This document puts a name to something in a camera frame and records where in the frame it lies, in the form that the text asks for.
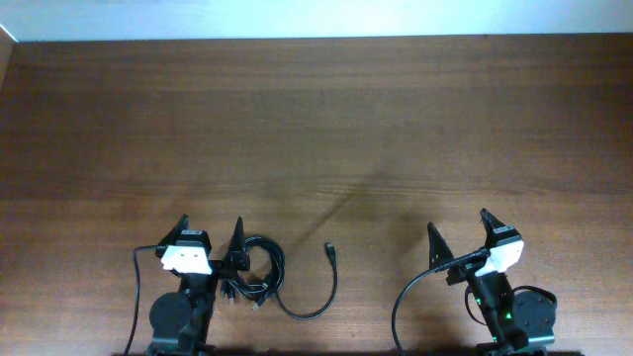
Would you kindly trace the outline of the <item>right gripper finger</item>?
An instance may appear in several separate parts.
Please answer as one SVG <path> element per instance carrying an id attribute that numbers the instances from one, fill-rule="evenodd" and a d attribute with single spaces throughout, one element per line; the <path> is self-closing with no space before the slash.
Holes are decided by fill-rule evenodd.
<path id="1" fill-rule="evenodd" d="M 429 268 L 439 269 L 441 266 L 454 260 L 454 255 L 448 247 L 433 222 L 427 225 L 429 240 Z"/>
<path id="2" fill-rule="evenodd" d="M 487 209 L 481 209 L 482 224 L 486 231 L 485 247 L 494 247 L 507 238 L 507 226 Z"/>

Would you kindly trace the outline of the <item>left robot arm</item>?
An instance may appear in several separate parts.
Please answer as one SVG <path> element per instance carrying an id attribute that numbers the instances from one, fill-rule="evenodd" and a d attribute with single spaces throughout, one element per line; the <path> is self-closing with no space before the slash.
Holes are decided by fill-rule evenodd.
<path id="1" fill-rule="evenodd" d="M 224 258 L 211 260 L 211 251 L 208 233 L 191 229 L 186 215 L 157 244 L 156 256 L 163 269 L 178 277 L 180 284 L 177 291 L 162 295 L 151 306 L 149 355 L 216 353 L 207 337 L 218 284 L 234 280 L 240 271 L 250 268 L 242 218 L 236 221 Z"/>

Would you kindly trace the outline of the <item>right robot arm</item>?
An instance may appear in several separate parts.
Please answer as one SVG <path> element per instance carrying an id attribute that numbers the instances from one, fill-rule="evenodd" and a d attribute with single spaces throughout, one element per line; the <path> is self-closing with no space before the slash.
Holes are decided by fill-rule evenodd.
<path id="1" fill-rule="evenodd" d="M 524 241 L 518 230 L 480 210 L 486 241 L 479 249 L 461 257 L 453 255 L 433 223 L 427 225 L 429 267 L 447 273 L 449 286 L 465 282 L 465 296 L 473 297 L 492 341 L 476 346 L 478 355 L 545 355 L 555 342 L 553 326 L 556 296 L 534 286 L 510 286 L 508 268 L 518 262 Z"/>

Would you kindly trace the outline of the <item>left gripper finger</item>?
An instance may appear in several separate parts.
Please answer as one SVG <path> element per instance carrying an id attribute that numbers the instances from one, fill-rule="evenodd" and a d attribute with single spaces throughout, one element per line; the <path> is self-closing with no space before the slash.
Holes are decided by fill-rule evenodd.
<path id="1" fill-rule="evenodd" d="M 156 257 L 162 257 L 169 245 L 174 245 L 180 238 L 183 230 L 189 228 L 189 217 L 184 214 L 178 223 L 157 243 L 155 250 Z"/>
<path id="2" fill-rule="evenodd" d="M 245 237 L 244 237 L 244 229 L 243 229 L 243 218 L 238 217 L 233 234 L 228 244 L 227 254 L 235 255 L 235 254 L 243 254 L 246 252 L 245 249 Z"/>

